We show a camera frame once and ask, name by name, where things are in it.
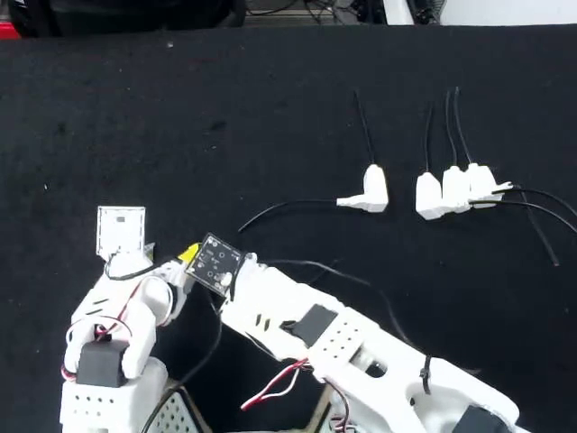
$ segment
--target white connector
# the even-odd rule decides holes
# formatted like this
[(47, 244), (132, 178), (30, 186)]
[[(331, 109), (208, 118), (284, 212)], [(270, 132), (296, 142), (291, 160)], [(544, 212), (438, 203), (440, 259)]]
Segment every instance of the white connector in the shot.
[[(466, 175), (470, 184), (469, 200), (501, 201), (503, 199), (503, 194), (493, 194), (493, 191), (513, 188), (513, 184), (511, 182), (505, 182), (497, 185), (493, 173), (491, 173), (490, 168), (486, 165), (478, 165), (475, 162), (472, 162), (469, 164)], [(495, 205), (473, 205), (475, 208), (493, 206)]]
[(367, 212), (377, 213), (385, 210), (389, 203), (385, 172), (377, 164), (371, 164), (362, 180), (364, 192), (358, 196), (338, 198), (337, 206), (354, 207)]
[(441, 182), (429, 171), (417, 178), (415, 210), (426, 220), (440, 218), (446, 212)]
[(443, 204), (447, 212), (461, 214), (471, 208), (469, 177), (456, 165), (443, 173)]

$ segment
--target yellow connector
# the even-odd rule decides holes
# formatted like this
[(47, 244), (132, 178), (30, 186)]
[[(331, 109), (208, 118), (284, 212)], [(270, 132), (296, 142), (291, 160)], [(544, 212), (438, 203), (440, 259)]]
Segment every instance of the yellow connector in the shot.
[(200, 243), (192, 244), (187, 250), (179, 255), (179, 259), (184, 263), (190, 263), (197, 256), (198, 249), (200, 248)]

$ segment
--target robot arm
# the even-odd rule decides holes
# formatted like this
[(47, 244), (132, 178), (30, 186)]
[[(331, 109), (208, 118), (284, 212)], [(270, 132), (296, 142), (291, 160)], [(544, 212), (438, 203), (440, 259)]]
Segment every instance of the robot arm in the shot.
[[(456, 426), (470, 407), (516, 431), (519, 411), (507, 396), (421, 354), (335, 297), (259, 264), (254, 254), (238, 273), (222, 319), (278, 360), (307, 359), (318, 381), (346, 394), (352, 418), (365, 431), (452, 431), (447, 426)], [(378, 377), (372, 366), (378, 366)]]
[[(150, 357), (156, 326), (179, 314), (193, 281), (223, 298), (228, 327), (279, 361), (306, 362), (318, 381), (339, 390), (346, 410), (334, 407), (350, 409), (348, 420), (364, 431), (467, 431), (458, 428), (471, 408), (505, 428), (487, 431), (521, 431), (507, 396), (421, 354), (337, 298), (259, 263), (256, 254), (208, 235), (185, 255), (159, 267), (143, 253), (116, 255), (75, 311), (60, 412), (65, 432), (140, 432), (168, 380), (164, 364)], [(118, 278), (131, 272), (137, 276)]]
[[(67, 332), (64, 432), (140, 431), (168, 380), (165, 365), (150, 357), (156, 327), (182, 310), (193, 283), (184, 270), (196, 249), (158, 267), (144, 252), (118, 253), (105, 266)], [(131, 274), (138, 275), (120, 278)]]

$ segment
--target black cloth background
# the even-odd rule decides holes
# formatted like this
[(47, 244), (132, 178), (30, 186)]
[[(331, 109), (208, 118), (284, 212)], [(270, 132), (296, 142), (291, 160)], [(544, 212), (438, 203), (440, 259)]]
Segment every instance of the black cloth background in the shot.
[[(5, 42), (0, 49), (0, 398), (3, 432), (59, 430), (70, 314), (102, 271), (96, 207), (147, 207), (158, 256), (207, 231), (261, 258), (310, 259), (372, 281), (429, 354), (481, 368), (534, 431), (576, 431), (577, 239), (539, 216), (554, 268), (523, 209), (426, 222), (414, 211), (426, 103), (460, 85), (473, 157), (499, 181), (577, 203), (577, 27), (305, 28)], [(314, 209), (236, 228), (269, 204), (361, 190), (360, 90), (385, 168), (384, 214)], [(440, 113), (434, 172), (450, 162)], [(283, 268), (299, 279), (314, 269)], [(318, 287), (392, 331), (370, 290)], [(173, 377), (210, 345), (193, 295), (155, 353)], [(320, 386), (241, 413), (280, 365), (225, 329), (190, 384), (215, 431), (303, 427)]]

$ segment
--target black circuit board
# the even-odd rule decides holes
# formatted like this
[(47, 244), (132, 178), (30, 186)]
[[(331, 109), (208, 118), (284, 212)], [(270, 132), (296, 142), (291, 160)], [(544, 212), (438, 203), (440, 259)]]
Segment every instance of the black circuit board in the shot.
[(243, 254), (212, 233), (206, 235), (186, 273), (203, 286), (225, 297), (242, 265)]

